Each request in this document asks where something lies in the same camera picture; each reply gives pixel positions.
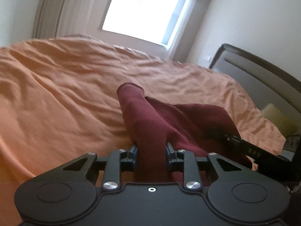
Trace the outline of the dark padded headboard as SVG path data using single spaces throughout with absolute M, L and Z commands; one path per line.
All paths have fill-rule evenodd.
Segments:
M 209 68 L 221 70 L 233 76 L 234 67 L 264 84 L 284 99 L 295 110 L 300 111 L 300 81 L 274 64 L 238 47 L 222 44 L 213 57 Z

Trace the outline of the beige left curtain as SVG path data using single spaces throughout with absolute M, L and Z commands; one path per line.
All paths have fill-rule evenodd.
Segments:
M 112 0 L 40 0 L 33 38 L 87 34 L 102 39 L 102 26 Z

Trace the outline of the beige curtain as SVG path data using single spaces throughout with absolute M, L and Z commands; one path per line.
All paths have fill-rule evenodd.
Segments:
M 102 26 L 112 0 L 40 0 L 33 38 L 87 34 L 102 39 Z
M 176 22 L 176 31 L 171 35 L 164 58 L 185 62 L 196 40 L 211 0 L 187 0 Z

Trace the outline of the maroon long-sleeve shirt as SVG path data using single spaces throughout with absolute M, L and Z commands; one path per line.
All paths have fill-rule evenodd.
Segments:
M 138 157 L 134 181 L 143 183 L 182 181 L 179 172 L 169 173 L 166 145 L 174 150 L 187 150 L 198 157 L 218 153 L 247 168 L 252 161 L 214 136 L 215 131 L 239 137 L 239 132 L 227 111 L 215 105 L 171 105 L 146 97 L 144 90 L 133 83 L 117 89 L 125 127 L 137 144 Z

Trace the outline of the orange duvet cover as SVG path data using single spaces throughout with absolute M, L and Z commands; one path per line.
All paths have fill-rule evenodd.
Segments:
M 106 156 L 133 142 L 117 89 L 224 108 L 240 137 L 278 155 L 285 138 L 231 77 L 89 37 L 27 40 L 1 48 L 1 225 L 17 225 L 24 181 L 88 152 Z

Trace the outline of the white framed window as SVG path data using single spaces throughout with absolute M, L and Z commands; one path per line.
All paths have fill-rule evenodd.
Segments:
M 168 45 L 187 0 L 111 0 L 102 30 Z

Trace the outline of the yellow-green pillow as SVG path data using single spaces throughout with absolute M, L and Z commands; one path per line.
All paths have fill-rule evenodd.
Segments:
M 274 104 L 269 103 L 261 110 L 264 118 L 273 123 L 284 137 L 299 133 L 298 125 L 283 114 Z

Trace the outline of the beige right curtain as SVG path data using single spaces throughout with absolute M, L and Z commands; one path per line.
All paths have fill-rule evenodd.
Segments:
M 211 0 L 187 0 L 176 22 L 176 31 L 171 35 L 164 58 L 185 62 L 196 40 Z

